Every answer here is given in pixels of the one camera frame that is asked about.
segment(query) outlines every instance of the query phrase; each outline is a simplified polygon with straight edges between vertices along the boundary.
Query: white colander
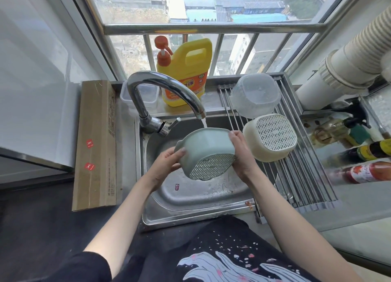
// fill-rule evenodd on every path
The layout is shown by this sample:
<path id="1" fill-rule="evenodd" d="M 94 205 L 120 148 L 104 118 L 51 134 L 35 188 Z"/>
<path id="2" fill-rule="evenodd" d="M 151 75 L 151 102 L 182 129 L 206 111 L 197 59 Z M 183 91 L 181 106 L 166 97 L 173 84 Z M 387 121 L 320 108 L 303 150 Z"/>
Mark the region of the white colander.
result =
<path id="1" fill-rule="evenodd" d="M 261 162 L 281 160 L 297 144 L 291 123 L 280 114 L 267 114 L 249 121 L 243 128 L 243 135 L 251 153 Z"/>
<path id="2" fill-rule="evenodd" d="M 235 160 L 235 147 L 229 130 L 203 128 L 178 141 L 175 150 L 186 148 L 179 160 L 183 173 L 192 180 L 209 180 L 222 175 Z"/>

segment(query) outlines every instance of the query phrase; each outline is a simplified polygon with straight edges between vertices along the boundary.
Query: yellow detergent bottle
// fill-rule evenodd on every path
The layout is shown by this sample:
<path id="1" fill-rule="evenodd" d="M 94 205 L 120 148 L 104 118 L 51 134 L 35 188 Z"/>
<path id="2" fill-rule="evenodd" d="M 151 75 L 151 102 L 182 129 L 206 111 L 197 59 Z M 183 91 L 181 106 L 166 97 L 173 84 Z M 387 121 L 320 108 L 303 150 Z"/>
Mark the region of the yellow detergent bottle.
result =
<path id="1" fill-rule="evenodd" d="M 212 60 L 212 42 L 208 38 L 189 41 L 173 53 L 168 47 L 168 39 L 160 35 L 155 38 L 155 46 L 160 49 L 156 65 L 158 72 L 182 82 L 200 98 L 205 92 L 206 77 Z M 162 96 L 170 106 L 186 104 L 168 90 L 163 90 Z"/>

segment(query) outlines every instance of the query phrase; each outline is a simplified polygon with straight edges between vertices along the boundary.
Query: white pipe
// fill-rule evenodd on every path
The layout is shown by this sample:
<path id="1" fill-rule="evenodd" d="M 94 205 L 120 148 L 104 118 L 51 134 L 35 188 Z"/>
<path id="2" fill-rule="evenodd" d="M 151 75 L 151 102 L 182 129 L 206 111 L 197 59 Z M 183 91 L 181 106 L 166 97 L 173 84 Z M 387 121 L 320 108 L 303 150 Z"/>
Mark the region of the white pipe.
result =
<path id="1" fill-rule="evenodd" d="M 390 50 L 391 6 L 325 58 L 319 71 L 296 91 L 301 105 L 317 110 L 345 94 L 362 92 L 382 72 L 380 62 Z"/>

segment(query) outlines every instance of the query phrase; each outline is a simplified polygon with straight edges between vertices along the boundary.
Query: forearm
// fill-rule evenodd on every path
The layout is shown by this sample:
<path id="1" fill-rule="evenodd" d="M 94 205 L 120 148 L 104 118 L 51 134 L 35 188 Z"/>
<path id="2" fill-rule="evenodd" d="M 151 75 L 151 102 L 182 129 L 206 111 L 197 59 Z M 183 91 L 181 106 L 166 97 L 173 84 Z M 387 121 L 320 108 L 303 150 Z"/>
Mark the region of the forearm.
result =
<path id="1" fill-rule="evenodd" d="M 103 256 L 110 266 L 113 278 L 121 269 L 137 229 L 144 204 L 150 194 L 145 180 L 142 177 L 134 185 L 124 202 L 84 250 Z"/>
<path id="2" fill-rule="evenodd" d="M 281 250 L 323 282 L 362 281 L 339 253 L 274 188 L 259 170 L 250 188 Z"/>

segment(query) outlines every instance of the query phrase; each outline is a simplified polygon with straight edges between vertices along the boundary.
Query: chrome faucet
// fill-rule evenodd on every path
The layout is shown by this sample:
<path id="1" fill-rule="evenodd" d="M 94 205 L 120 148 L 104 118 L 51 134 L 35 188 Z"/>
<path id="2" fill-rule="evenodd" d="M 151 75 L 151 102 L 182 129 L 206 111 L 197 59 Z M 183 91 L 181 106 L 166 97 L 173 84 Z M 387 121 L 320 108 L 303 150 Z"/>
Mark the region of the chrome faucet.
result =
<path id="1" fill-rule="evenodd" d="M 190 106 L 198 119 L 203 119 L 206 117 L 204 106 L 196 94 L 193 93 L 188 87 L 163 73 L 153 71 L 139 71 L 129 76 L 127 80 L 127 90 L 129 91 L 130 98 L 132 98 L 133 104 L 138 111 L 140 125 L 146 131 L 157 132 L 161 136 L 165 137 L 168 135 L 170 130 L 181 121 L 181 119 L 177 117 L 174 122 L 170 123 L 157 117 L 150 116 L 149 112 L 145 108 L 144 102 L 140 96 L 140 92 L 137 89 L 137 86 L 142 83 L 157 85 L 162 89 L 169 90 L 183 99 Z"/>

